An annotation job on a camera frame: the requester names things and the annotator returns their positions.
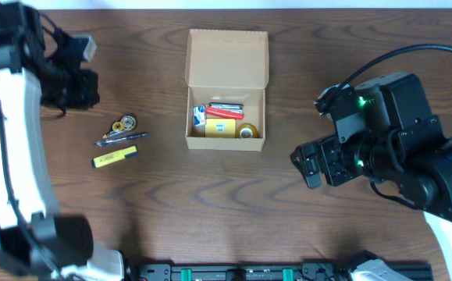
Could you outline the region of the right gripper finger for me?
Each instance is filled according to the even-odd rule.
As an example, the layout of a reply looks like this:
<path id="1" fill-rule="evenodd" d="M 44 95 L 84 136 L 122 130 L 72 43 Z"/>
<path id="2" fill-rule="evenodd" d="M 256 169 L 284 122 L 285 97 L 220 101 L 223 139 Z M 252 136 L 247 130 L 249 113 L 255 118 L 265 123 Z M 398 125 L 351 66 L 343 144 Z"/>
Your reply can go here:
<path id="1" fill-rule="evenodd" d="M 318 152 L 314 142 L 301 144 L 290 154 L 292 164 L 301 174 L 305 174 L 304 157 L 307 155 L 317 155 L 318 157 Z"/>
<path id="2" fill-rule="evenodd" d="M 305 181 L 310 189 L 315 189 L 322 185 L 320 168 L 317 155 L 307 155 L 304 157 Z"/>

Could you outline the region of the yellow tape roll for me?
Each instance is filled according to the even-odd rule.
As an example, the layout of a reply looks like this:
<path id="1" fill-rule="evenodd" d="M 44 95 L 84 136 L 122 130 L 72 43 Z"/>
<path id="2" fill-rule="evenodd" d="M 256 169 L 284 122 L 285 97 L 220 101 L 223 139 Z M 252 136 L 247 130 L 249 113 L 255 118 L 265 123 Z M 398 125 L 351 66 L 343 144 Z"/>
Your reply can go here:
<path id="1" fill-rule="evenodd" d="M 240 139 L 251 139 L 257 138 L 258 131 L 255 126 L 250 123 L 244 123 L 240 125 L 236 130 L 236 138 Z"/>

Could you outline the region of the correction tape dispenser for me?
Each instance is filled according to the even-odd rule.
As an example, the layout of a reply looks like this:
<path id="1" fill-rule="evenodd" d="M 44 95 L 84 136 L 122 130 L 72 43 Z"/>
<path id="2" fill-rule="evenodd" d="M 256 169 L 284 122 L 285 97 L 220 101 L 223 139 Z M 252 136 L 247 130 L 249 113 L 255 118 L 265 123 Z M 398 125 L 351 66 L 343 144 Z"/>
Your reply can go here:
<path id="1" fill-rule="evenodd" d="M 112 124 L 112 132 L 121 133 L 131 131 L 137 126 L 137 118 L 132 114 L 126 114 Z"/>

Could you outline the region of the red black stapler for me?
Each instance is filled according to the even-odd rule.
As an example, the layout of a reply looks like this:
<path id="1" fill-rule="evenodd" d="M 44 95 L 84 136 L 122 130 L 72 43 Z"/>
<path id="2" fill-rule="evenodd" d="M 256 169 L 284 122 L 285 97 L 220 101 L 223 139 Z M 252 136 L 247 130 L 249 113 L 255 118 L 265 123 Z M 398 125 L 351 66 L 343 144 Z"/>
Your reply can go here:
<path id="1" fill-rule="evenodd" d="M 210 103 L 205 112 L 208 115 L 224 119 L 242 120 L 244 118 L 244 106 L 242 104 Z"/>

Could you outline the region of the black pen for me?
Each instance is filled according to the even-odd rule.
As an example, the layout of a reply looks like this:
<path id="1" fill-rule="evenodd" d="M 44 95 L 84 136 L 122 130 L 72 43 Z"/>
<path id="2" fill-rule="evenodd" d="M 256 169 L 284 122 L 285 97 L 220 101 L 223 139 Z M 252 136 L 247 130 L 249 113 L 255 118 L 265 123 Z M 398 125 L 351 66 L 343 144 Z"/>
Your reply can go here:
<path id="1" fill-rule="evenodd" d="M 124 142 L 124 141 L 131 141 L 131 140 L 134 140 L 134 139 L 147 137 L 149 135 L 150 135 L 149 132 L 133 133 L 133 134 L 127 135 L 125 137 L 119 137 L 119 138 L 115 138 L 115 139 L 100 140 L 100 141 L 95 142 L 94 145 L 99 146 L 99 147 L 105 147 L 105 146 L 109 146 L 109 145 L 113 145 L 113 144 L 118 144 L 118 143 L 121 143 L 121 142 Z"/>

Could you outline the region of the yellow highlighter marker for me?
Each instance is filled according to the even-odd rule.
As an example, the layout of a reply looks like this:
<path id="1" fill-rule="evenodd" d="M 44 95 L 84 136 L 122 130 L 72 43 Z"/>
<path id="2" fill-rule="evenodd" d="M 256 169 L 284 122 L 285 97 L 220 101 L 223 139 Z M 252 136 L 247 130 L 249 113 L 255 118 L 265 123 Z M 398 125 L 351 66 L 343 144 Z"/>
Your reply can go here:
<path id="1" fill-rule="evenodd" d="M 91 160 L 93 168 L 98 169 L 106 165 L 110 165 L 115 162 L 122 161 L 123 159 L 138 155 L 136 146 L 120 149 L 114 152 L 110 152 L 106 155 L 98 156 Z"/>

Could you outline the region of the yellow sticky note pad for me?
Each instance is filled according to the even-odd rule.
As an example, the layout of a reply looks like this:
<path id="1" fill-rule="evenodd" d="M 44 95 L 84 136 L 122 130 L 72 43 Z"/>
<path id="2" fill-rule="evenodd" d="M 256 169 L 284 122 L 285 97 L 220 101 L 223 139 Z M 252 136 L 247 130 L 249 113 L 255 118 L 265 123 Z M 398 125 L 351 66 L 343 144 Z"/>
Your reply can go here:
<path id="1" fill-rule="evenodd" d="M 208 119 L 205 125 L 205 136 L 210 138 L 234 138 L 236 136 L 235 119 Z"/>

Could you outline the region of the small blue white box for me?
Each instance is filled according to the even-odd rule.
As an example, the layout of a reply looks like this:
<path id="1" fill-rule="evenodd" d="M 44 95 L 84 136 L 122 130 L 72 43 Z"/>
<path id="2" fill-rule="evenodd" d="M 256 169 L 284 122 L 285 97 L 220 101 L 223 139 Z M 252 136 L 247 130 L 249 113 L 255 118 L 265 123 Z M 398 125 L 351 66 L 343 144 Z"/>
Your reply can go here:
<path id="1" fill-rule="evenodd" d="M 205 105 L 198 105 L 193 107 L 193 124 L 195 127 L 206 125 L 207 113 Z"/>

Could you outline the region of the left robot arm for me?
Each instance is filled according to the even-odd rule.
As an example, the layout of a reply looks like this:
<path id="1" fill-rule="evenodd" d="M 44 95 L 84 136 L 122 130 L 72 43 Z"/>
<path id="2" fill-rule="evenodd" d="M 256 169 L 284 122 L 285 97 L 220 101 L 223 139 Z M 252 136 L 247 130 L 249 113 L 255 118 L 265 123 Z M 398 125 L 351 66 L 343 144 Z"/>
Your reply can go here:
<path id="1" fill-rule="evenodd" d="M 122 280 L 120 252 L 96 243 L 87 219 L 64 215 L 44 152 L 41 108 L 99 102 L 87 69 L 96 44 L 20 1 L 0 2 L 0 268 L 41 280 Z"/>

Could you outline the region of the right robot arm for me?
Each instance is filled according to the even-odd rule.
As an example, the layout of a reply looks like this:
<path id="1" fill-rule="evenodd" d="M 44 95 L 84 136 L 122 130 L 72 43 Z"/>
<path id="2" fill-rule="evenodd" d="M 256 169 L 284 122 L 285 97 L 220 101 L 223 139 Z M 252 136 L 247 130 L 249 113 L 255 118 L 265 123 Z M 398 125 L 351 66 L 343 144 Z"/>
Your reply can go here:
<path id="1" fill-rule="evenodd" d="M 307 186 L 337 187 L 360 176 L 372 187 L 395 183 L 393 200 L 424 214 L 452 279 L 452 137 L 443 134 L 420 79 L 392 73 L 336 85 L 316 105 L 335 131 L 291 154 Z"/>

